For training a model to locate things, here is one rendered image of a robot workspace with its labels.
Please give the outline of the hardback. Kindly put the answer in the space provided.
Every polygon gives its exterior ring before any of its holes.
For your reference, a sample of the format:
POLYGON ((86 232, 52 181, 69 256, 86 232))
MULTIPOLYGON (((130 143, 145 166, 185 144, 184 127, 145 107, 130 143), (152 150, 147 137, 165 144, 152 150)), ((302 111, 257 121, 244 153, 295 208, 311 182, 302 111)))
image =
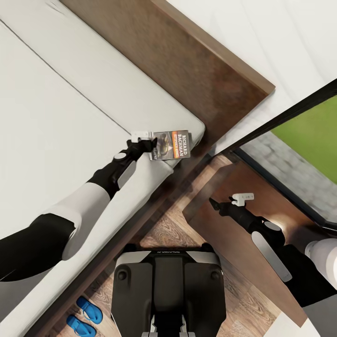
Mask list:
POLYGON ((150 161, 190 158, 190 142, 188 130, 154 132, 153 141, 157 137, 156 148, 152 150, 150 161))

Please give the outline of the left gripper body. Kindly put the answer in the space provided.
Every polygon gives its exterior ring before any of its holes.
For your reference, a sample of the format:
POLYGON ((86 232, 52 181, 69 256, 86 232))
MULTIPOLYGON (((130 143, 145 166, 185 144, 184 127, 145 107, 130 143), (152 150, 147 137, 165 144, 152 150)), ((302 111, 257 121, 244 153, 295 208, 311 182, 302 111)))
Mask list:
POLYGON ((139 153, 140 156, 144 153, 144 152, 149 152, 151 153, 153 148, 152 148, 152 142, 151 140, 142 140, 139 141, 138 143, 133 143, 131 141, 131 139, 127 140, 127 147, 133 147, 136 148, 139 153))

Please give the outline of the sandal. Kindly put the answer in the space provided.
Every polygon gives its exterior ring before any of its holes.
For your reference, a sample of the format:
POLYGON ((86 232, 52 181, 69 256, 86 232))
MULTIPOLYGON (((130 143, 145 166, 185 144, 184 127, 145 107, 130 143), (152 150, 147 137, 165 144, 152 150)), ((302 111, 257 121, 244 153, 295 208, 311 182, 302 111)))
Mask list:
POLYGON ((74 329, 80 337, 95 337, 96 335, 96 329, 93 326, 80 321, 74 315, 69 315, 66 323, 74 329))
POLYGON ((86 314, 89 317, 89 320, 91 320, 95 324, 100 324, 103 320, 103 313, 94 304, 92 304, 90 301, 88 301, 83 296, 79 297, 76 301, 77 306, 79 306, 83 311, 86 312, 86 314))

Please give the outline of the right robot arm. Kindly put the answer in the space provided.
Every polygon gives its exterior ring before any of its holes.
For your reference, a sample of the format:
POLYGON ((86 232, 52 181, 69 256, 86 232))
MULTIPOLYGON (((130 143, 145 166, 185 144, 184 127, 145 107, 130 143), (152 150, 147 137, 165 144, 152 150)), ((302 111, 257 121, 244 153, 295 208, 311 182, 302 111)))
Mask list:
POLYGON ((209 198, 221 217, 230 216, 249 234, 255 246, 277 273, 321 337, 337 337, 337 290, 317 270, 312 260, 292 244, 285 245, 282 229, 246 209, 254 193, 236 193, 232 202, 209 198))

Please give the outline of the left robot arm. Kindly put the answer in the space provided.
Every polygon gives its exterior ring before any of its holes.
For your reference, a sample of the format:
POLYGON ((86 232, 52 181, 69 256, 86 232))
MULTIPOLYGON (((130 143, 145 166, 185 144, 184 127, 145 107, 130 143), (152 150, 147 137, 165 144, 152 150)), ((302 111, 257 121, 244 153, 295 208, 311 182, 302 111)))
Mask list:
POLYGON ((28 227, 0 240, 0 323, 61 261, 81 249, 98 219, 136 171, 144 152, 151 153, 157 137, 132 131, 127 149, 98 169, 81 187, 37 215, 28 227))

